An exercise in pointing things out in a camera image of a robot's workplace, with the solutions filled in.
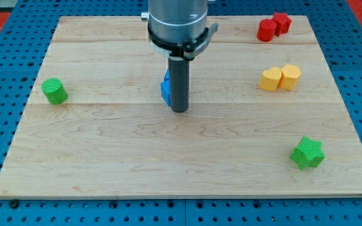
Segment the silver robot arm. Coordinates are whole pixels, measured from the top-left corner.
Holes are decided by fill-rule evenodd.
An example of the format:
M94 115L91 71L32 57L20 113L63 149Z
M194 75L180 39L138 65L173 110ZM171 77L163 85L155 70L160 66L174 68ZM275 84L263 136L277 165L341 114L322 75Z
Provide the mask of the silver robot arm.
M207 0L149 0L141 19L148 23L151 47L171 60L191 61L200 55L218 30L207 26Z

